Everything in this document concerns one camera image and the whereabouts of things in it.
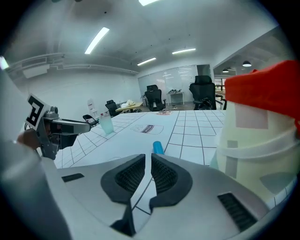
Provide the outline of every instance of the red cloth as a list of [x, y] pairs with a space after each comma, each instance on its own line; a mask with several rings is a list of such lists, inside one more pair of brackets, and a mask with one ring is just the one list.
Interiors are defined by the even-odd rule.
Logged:
[[295, 118], [300, 133], [300, 63], [287, 60], [263, 70], [230, 77], [227, 101], [270, 110]]

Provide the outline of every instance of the white ceiling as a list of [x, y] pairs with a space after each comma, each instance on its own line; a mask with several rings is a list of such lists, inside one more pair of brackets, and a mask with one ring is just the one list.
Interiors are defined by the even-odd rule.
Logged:
[[[184, 48], [197, 49], [185, 53], [191, 57], [209, 59], [262, 14], [250, 0], [159, 0], [144, 7], [138, 0], [46, 0], [24, 16], [4, 56], [11, 64], [63, 53], [64, 64], [119, 62], [140, 71], [153, 63], [137, 63], [153, 57], [168, 62]], [[102, 27], [110, 31], [85, 55]]]
[[[280, 27], [256, 39], [245, 46], [230, 59], [214, 69], [214, 75], [236, 75], [236, 71], [223, 73], [224, 68], [233, 68], [237, 74], [249, 73], [253, 69], [263, 69], [283, 60], [295, 59], [287, 38]], [[244, 61], [250, 61], [251, 67], [243, 67]]]

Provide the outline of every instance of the table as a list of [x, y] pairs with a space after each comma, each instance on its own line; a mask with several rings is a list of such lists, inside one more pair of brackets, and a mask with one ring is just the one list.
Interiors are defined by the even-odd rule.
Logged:
[[172, 95], [175, 95], [175, 94], [182, 94], [182, 101], [183, 101], [183, 105], [184, 105], [184, 92], [176, 92], [176, 93], [167, 93], [168, 106], [170, 105], [170, 102], [172, 104]]
[[[68, 168], [146, 154], [145, 176], [131, 198], [132, 206], [136, 205], [133, 216], [137, 231], [148, 221], [149, 199], [156, 196], [155, 182], [150, 173], [153, 142], [160, 141], [166, 155], [210, 165], [216, 150], [215, 137], [225, 119], [223, 110], [158, 113], [119, 114], [112, 118], [114, 132], [106, 135], [101, 125], [97, 125], [90, 132], [79, 135], [72, 147], [60, 150], [54, 161], [57, 168]], [[149, 126], [152, 130], [144, 131]]]
[[134, 105], [128, 106], [128, 107], [123, 107], [123, 108], [119, 107], [118, 109], [116, 109], [116, 112], [125, 111], [125, 110], [129, 110], [130, 109], [130, 112], [133, 113], [133, 109], [134, 108], [138, 108], [141, 105], [143, 105], [143, 102], [138, 102], [138, 103], [135, 103]]

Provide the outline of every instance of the window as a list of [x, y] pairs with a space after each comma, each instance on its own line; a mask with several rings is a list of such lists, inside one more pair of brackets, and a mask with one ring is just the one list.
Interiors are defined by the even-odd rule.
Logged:
[[216, 90], [220, 90], [220, 91], [225, 90], [225, 81], [226, 78], [215, 78]]

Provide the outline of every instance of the blue cylinder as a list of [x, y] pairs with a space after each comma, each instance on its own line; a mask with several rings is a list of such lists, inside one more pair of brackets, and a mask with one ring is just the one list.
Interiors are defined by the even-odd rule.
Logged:
[[154, 151], [154, 153], [157, 153], [157, 154], [165, 154], [163, 146], [161, 145], [160, 141], [156, 141], [153, 143], [153, 151]]

